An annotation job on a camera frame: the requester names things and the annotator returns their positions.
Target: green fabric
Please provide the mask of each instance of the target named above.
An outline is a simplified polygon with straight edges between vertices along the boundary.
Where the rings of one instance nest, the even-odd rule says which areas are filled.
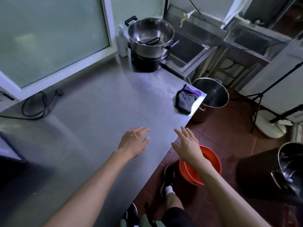
[[[165,227],[161,221],[156,221],[157,227]],[[120,227],[127,227],[126,221],[124,219],[120,220]],[[144,214],[140,219],[139,227],[152,227],[147,219],[146,214]]]

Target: tripod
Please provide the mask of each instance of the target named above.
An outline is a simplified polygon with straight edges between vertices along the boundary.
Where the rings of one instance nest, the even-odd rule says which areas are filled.
[[[274,82],[271,86],[269,86],[268,88],[266,88],[263,92],[261,93],[256,93],[256,94],[252,94],[252,95],[249,95],[249,96],[240,96],[240,97],[237,97],[237,98],[234,98],[234,99],[231,99],[231,101],[237,101],[238,99],[240,98],[243,98],[243,97],[252,97],[252,96],[255,96],[253,99],[249,99],[251,101],[255,101],[256,99],[260,98],[259,100],[259,103],[258,103],[258,109],[256,111],[256,113],[253,114],[253,125],[252,125],[252,129],[251,129],[251,133],[254,131],[254,128],[255,128],[255,125],[256,125],[256,119],[257,119],[257,115],[258,115],[258,112],[260,110],[260,105],[261,105],[261,101],[262,101],[262,98],[264,96],[264,94],[269,91],[270,89],[272,89],[274,86],[276,86],[278,83],[280,83],[282,80],[284,80],[287,76],[289,76],[291,73],[293,73],[294,71],[296,71],[298,68],[300,68],[301,66],[303,65],[303,61],[301,63],[298,63],[293,69],[291,69],[289,72],[287,72],[284,76],[282,76],[280,79],[278,79],[276,82]]]

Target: faucet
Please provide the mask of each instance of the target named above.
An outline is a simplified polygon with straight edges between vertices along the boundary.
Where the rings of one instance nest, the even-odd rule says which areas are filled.
[[[182,27],[182,25],[183,25],[183,22],[185,21],[185,20],[187,20],[194,12],[196,12],[197,10],[196,9],[194,9],[194,10],[192,10],[192,11],[190,11],[189,13],[183,13],[183,17],[182,17],[182,19],[181,19],[181,21],[180,21],[180,27]]]

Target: metal countertop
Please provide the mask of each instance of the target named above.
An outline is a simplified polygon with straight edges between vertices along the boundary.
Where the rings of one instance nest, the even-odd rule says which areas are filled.
[[[104,164],[127,130],[145,126],[146,150],[119,174],[95,224],[114,226],[177,138],[173,129],[185,126],[206,96],[191,115],[179,114],[175,95],[183,80],[162,68],[136,71],[129,57],[117,55],[63,82],[65,95],[46,118],[0,118],[0,130],[30,162],[0,191],[2,227],[41,226]],[[20,106],[3,114],[19,115]]]

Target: person's left hand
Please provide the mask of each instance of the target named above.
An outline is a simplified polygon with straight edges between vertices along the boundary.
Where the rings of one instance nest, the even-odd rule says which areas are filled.
[[[146,127],[134,127],[130,131],[125,132],[119,143],[118,150],[127,153],[129,158],[137,157],[146,148],[149,137],[143,140],[144,135],[149,129]]]

